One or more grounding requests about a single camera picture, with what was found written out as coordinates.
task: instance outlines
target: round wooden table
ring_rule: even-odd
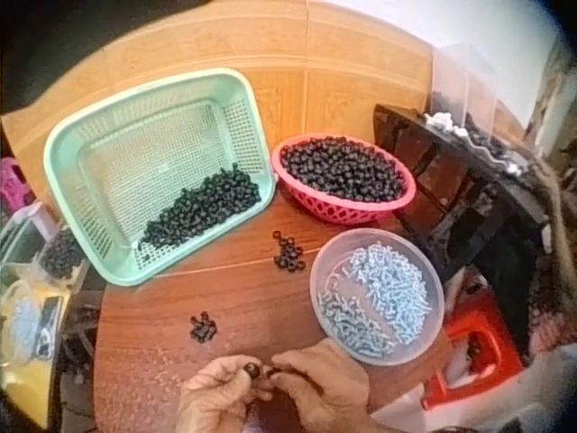
[[[400,231],[398,223],[383,228]],[[210,360],[232,354],[273,354],[313,345],[325,336],[313,312],[309,270],[320,247],[346,227],[324,224],[277,193],[259,216],[136,288],[108,286],[96,345],[94,400],[99,431],[170,433],[180,385]],[[279,270],[272,232],[293,236],[307,269]],[[206,310],[218,334],[190,339],[189,318]],[[377,410],[428,379],[450,355],[442,333],[415,361],[369,367]],[[292,402],[279,395],[252,408],[246,431],[301,431]]]

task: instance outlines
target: green plastic basket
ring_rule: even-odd
[[[237,162],[261,202],[178,247],[138,242],[146,223]],[[209,69],[131,88],[60,122],[44,169],[62,215],[109,282],[132,286],[215,240],[269,205],[275,176],[248,80]]]

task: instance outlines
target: pink bowl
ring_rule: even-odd
[[[299,180],[293,178],[282,166],[282,163],[280,162],[280,151],[282,148],[299,145],[303,142],[309,141],[311,138],[326,137],[344,137],[347,140],[360,143],[367,147],[372,147],[376,152],[382,154],[388,160],[394,161],[397,170],[400,171],[405,178],[405,184],[407,185],[407,192],[405,195],[395,201],[384,203],[365,203],[362,201],[346,200],[308,187]],[[279,177],[287,185],[290,194],[292,194],[304,207],[310,210],[317,217],[324,219],[329,223],[353,226],[380,219],[391,211],[408,205],[417,192],[417,186],[415,185],[413,175],[401,161],[390,153],[383,151],[380,147],[346,135],[303,134],[289,138],[275,147],[272,151],[271,162],[272,169],[279,174]]]

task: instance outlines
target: wrinkled hand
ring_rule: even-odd
[[[369,377],[334,341],[275,355],[272,362],[281,370],[272,383],[295,401],[308,433],[368,431]]]
[[[547,201],[546,205],[558,205],[561,202],[561,191],[555,171],[541,158],[534,159],[530,170],[539,184],[542,198]]]
[[[262,367],[251,356],[216,358],[182,387],[176,433],[240,433],[246,407],[255,399],[272,399],[272,386],[244,371],[248,363]]]

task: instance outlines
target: clear plastic bowl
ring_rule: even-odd
[[[361,301],[367,316],[377,320],[383,328],[389,328],[387,321],[372,307],[365,298],[366,288],[342,275],[342,268],[348,264],[349,257],[357,248],[366,248],[380,242],[383,246],[390,246],[393,250],[405,255],[423,274],[426,285],[426,300],[431,307],[423,324],[423,332],[410,345],[397,344],[394,352],[382,358],[370,358],[355,353],[351,348],[339,340],[331,325],[323,316],[318,305],[317,293],[325,289],[336,290],[340,295],[349,298],[356,296]],[[443,324],[443,286],[436,274],[435,268],[421,251],[401,236],[377,228],[357,228],[335,236],[323,246],[315,258],[310,273],[310,297],[323,330],[336,341],[346,352],[366,364],[372,365],[399,365],[419,357],[435,341]]]

